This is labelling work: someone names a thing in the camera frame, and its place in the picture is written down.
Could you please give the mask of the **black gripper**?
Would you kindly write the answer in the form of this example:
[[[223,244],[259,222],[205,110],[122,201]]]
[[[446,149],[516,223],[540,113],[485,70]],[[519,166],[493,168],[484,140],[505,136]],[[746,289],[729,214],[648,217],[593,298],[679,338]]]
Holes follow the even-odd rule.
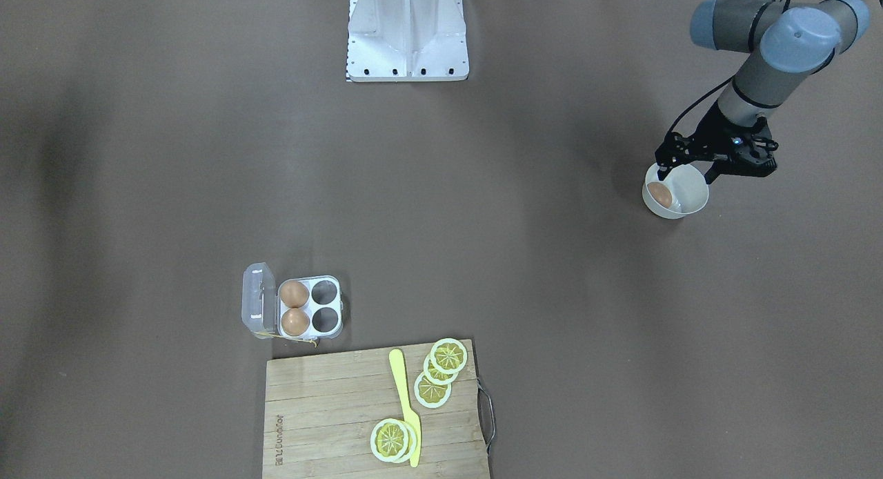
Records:
[[[672,169],[693,162],[710,162],[704,172],[709,186],[720,176],[767,177],[777,170],[773,139],[763,115],[751,127],[731,123],[721,114],[709,113],[690,136],[666,134],[655,151],[657,179],[666,180]]]

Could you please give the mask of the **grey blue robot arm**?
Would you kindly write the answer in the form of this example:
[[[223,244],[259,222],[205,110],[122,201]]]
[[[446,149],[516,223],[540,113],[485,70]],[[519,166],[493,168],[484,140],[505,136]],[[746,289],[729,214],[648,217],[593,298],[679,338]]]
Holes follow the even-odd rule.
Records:
[[[675,168],[710,162],[704,181],[766,177],[777,168],[770,115],[807,77],[849,50],[869,29],[863,0],[708,0],[691,17],[693,43],[744,52],[734,76],[716,86],[717,99],[689,136],[666,133],[655,151],[658,180]]]

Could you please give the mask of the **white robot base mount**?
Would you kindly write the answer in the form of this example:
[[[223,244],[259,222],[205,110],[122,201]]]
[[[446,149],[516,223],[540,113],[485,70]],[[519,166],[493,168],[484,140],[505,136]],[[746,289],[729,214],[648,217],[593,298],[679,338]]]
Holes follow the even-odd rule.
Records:
[[[349,0],[345,77],[354,83],[464,81],[464,0]]]

